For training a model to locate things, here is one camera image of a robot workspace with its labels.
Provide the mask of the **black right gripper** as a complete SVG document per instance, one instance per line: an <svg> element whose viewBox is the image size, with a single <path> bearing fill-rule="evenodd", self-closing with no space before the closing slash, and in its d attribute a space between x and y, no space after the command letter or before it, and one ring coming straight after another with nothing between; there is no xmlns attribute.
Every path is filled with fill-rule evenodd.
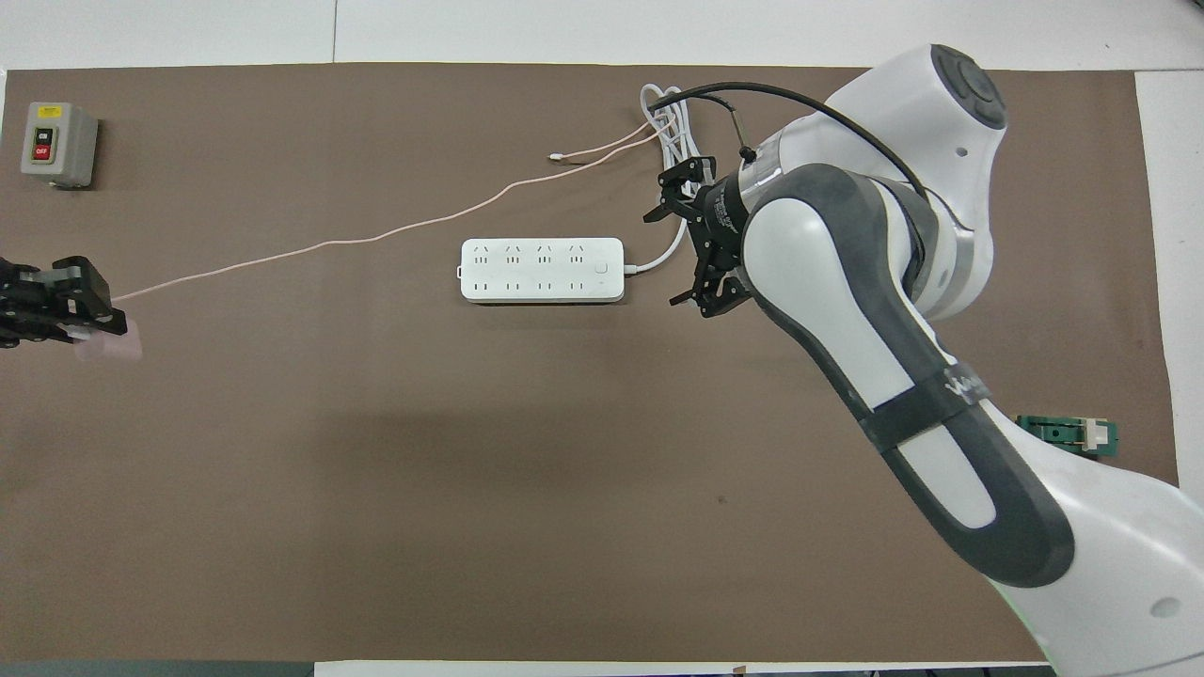
<svg viewBox="0 0 1204 677"><path fill-rule="evenodd" d="M704 318L715 318L752 298L750 287L734 273L743 261L743 234L749 212L740 196L739 173L715 181L718 159L691 157L659 173L659 202L644 214L647 224L678 214L687 224L702 223L695 232L698 261L691 287L669 299L669 306L694 305ZM694 186L695 196L689 192Z"/></svg>

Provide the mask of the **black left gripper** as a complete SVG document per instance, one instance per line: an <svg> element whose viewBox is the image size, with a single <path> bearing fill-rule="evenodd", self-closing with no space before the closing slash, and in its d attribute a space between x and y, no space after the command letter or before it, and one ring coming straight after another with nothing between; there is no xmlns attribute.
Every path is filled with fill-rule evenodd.
<svg viewBox="0 0 1204 677"><path fill-rule="evenodd" d="M1 259L1 287L4 351L13 351L23 341L70 345L70 336L128 334L126 314L111 307L110 285L87 257L52 261L48 271ZM65 306L57 298L76 304Z"/></svg>

